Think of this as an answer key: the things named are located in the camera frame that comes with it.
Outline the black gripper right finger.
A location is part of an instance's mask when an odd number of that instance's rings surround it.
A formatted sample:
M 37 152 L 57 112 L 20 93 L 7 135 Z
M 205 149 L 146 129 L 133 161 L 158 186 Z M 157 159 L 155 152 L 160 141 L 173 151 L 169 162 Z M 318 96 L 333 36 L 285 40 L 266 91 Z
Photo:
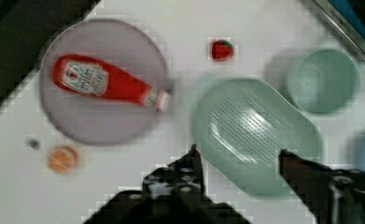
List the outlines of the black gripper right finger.
M 365 224 L 365 172 L 331 169 L 283 149 L 279 173 L 316 224 Z

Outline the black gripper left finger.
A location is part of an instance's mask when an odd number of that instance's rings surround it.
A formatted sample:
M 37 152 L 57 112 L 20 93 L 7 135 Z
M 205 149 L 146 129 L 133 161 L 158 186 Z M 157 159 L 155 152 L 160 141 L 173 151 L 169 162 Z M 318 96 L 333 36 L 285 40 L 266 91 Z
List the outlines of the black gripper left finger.
M 201 154 L 196 145 L 180 159 L 169 163 L 166 167 L 157 168 L 147 175 L 142 182 L 142 191 L 152 200 L 168 197 L 175 189 L 197 189 L 204 194 L 204 171 Z

